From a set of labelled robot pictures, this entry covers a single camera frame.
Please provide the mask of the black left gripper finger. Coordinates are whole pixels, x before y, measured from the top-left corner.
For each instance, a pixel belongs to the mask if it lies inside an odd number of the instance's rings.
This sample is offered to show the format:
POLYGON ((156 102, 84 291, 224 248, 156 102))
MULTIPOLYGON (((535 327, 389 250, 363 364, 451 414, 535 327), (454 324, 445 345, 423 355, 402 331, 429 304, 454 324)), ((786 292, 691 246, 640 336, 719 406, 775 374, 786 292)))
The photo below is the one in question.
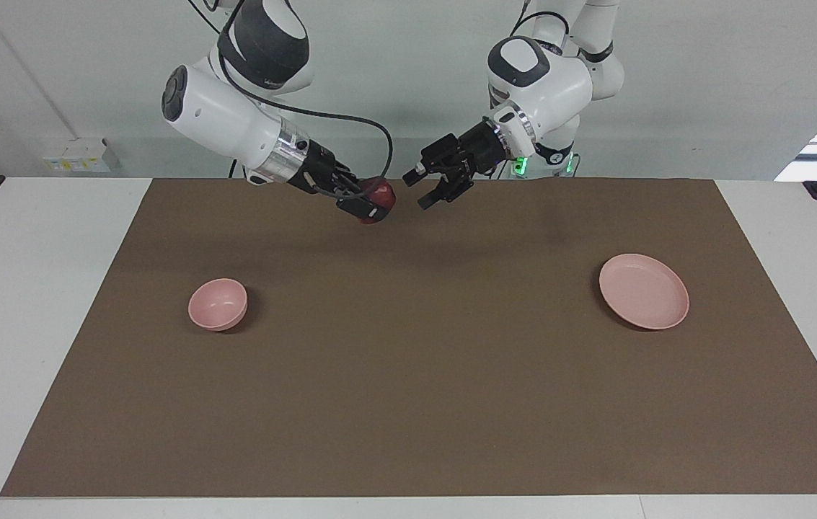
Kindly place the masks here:
POLYGON ((440 173, 438 183, 433 190, 419 198, 418 206, 422 210, 427 210, 436 203, 452 203, 473 186, 471 175, 464 171, 451 170, 440 173))
POLYGON ((457 159, 460 151, 460 141, 454 134, 439 138, 422 148, 417 163, 402 175, 402 181, 412 187, 428 175, 438 174, 446 186, 457 187, 461 180, 457 159))

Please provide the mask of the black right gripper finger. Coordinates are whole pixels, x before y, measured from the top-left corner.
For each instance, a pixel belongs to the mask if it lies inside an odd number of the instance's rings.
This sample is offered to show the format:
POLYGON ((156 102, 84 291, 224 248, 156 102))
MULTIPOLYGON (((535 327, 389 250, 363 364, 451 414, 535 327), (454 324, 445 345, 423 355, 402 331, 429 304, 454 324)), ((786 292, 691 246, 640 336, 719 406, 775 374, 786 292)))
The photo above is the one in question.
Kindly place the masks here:
POLYGON ((389 214, 389 192, 372 192, 361 198, 338 200, 338 208, 359 221, 382 221, 389 214))
POLYGON ((374 182, 373 177, 358 178, 349 168, 340 168, 340 187, 346 192, 365 192, 374 182))

